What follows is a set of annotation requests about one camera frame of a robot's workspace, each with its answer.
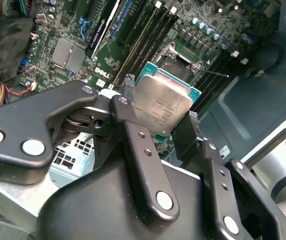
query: black plastic arm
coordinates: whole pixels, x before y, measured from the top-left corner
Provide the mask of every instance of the black plastic arm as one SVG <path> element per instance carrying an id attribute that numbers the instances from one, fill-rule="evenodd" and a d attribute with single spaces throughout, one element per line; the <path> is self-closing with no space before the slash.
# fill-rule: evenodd
<path id="1" fill-rule="evenodd" d="M 41 181 L 52 163 L 53 142 L 64 119 L 97 97 L 96 90 L 73 81 L 0 107 L 0 180 L 25 185 Z M 28 140 L 37 142 L 24 147 Z"/>

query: motherboard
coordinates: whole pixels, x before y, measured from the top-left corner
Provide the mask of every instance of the motherboard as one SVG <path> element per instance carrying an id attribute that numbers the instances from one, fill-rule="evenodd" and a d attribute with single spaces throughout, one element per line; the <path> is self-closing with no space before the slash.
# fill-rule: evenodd
<path id="1" fill-rule="evenodd" d="M 152 62 L 193 85 L 222 51 L 248 62 L 276 29 L 265 10 L 253 0 L 44 0 L 22 83 L 118 89 Z"/>

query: chip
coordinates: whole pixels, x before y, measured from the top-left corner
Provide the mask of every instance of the chip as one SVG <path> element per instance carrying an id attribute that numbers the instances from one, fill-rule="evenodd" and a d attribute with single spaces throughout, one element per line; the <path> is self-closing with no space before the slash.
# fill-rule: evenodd
<path id="1" fill-rule="evenodd" d="M 192 9 L 192 6 L 190 5 L 190 4 L 187 4 L 186 6 L 185 6 L 185 10 L 186 11 L 191 11 L 191 9 Z"/>
<path id="2" fill-rule="evenodd" d="M 217 20 L 214 20 L 213 22 L 212 22 L 212 26 L 213 27 L 216 27 L 218 25 L 218 21 Z"/>
<path id="3" fill-rule="evenodd" d="M 65 26 L 65 27 L 68 27 L 69 21 L 70 21 L 70 19 L 67 16 L 63 15 L 61 18 L 60 24 Z"/>

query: screw hole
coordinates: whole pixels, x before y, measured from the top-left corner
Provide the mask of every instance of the screw hole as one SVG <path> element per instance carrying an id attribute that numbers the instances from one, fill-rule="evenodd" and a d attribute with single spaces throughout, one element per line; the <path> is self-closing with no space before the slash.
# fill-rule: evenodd
<path id="1" fill-rule="evenodd" d="M 144 150 L 144 153 L 145 153 L 145 155 L 147 155 L 147 156 L 152 156 L 152 152 L 151 152 L 151 150 L 150 149 L 145 149 Z"/>
<path id="2" fill-rule="evenodd" d="M 224 190 L 228 191 L 228 187 L 227 187 L 225 184 L 223 184 L 223 183 L 222 183 L 222 188 L 223 188 Z"/>
<path id="3" fill-rule="evenodd" d="M 142 139 L 146 138 L 145 134 L 143 132 L 139 132 L 138 136 L 140 136 Z"/>
<path id="4" fill-rule="evenodd" d="M 93 126 L 96 129 L 100 129 L 103 126 L 103 123 L 103 120 L 98 119 L 93 122 Z"/>

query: green circuit board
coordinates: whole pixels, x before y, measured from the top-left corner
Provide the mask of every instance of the green circuit board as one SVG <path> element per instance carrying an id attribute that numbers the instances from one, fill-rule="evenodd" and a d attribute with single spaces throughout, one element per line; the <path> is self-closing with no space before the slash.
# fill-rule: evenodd
<path id="1" fill-rule="evenodd" d="M 255 41 L 261 37 L 255 37 L 255 33 L 259 32 L 256 28 L 265 29 L 264 34 L 267 36 L 276 27 L 270 18 L 262 14 L 248 0 L 243 0 L 237 11 L 229 10 L 235 4 L 233 1 L 226 3 L 223 13 L 216 13 L 217 5 L 210 0 L 205 3 L 194 0 L 160 1 L 161 7 L 155 16 L 153 12 L 156 11 L 156 1 L 150 0 L 146 1 L 144 9 L 140 11 L 127 41 L 121 43 L 135 15 L 139 12 L 139 6 L 142 5 L 140 3 L 142 0 L 122 0 L 98 47 L 96 56 L 91 58 L 86 55 L 83 59 L 77 59 L 77 61 L 82 61 L 77 63 L 79 69 L 76 72 L 70 72 L 64 66 L 55 64 L 53 55 L 55 51 L 59 52 L 56 48 L 62 40 L 66 40 L 70 45 L 85 52 L 95 34 L 105 6 L 110 4 L 106 0 L 95 1 L 90 24 L 85 31 L 86 39 L 83 40 L 80 35 L 79 22 L 90 1 L 79 0 L 74 13 L 70 12 L 74 0 L 59 0 L 55 6 L 49 3 L 41 5 L 39 13 L 44 13 L 46 20 L 38 24 L 38 37 L 34 42 L 28 65 L 29 67 L 36 66 L 37 70 L 24 73 L 22 81 L 24 84 L 36 82 L 37 91 L 43 91 L 69 81 L 82 80 L 98 90 L 107 87 L 117 88 L 125 74 L 134 74 L 137 77 L 146 61 L 151 61 L 159 67 L 162 67 L 165 61 L 167 64 L 172 61 L 166 56 L 162 56 L 160 60 L 160 54 L 170 43 L 175 43 L 175 51 L 181 59 L 184 59 L 185 65 L 201 61 L 203 68 L 207 69 L 219 53 L 224 51 L 222 44 L 238 49 L 244 57 L 247 57 L 248 53 L 256 48 Z M 169 17 L 169 12 L 173 9 L 176 11 Z M 197 24 L 193 24 L 194 18 L 198 18 Z M 205 24 L 204 29 L 199 29 L 200 23 Z M 209 28 L 212 31 L 207 34 L 206 30 Z M 249 44 L 245 41 L 242 36 L 244 33 L 251 34 L 254 42 Z M 186 37 L 187 34 L 192 37 L 196 36 L 197 42 L 201 44 L 191 44 L 190 39 Z M 214 34 L 219 34 L 218 40 L 213 39 Z M 133 51 L 140 37 L 146 39 L 140 42 L 136 51 Z M 197 74 L 189 74 L 186 81 L 195 82 L 202 74 L 201 71 Z"/>

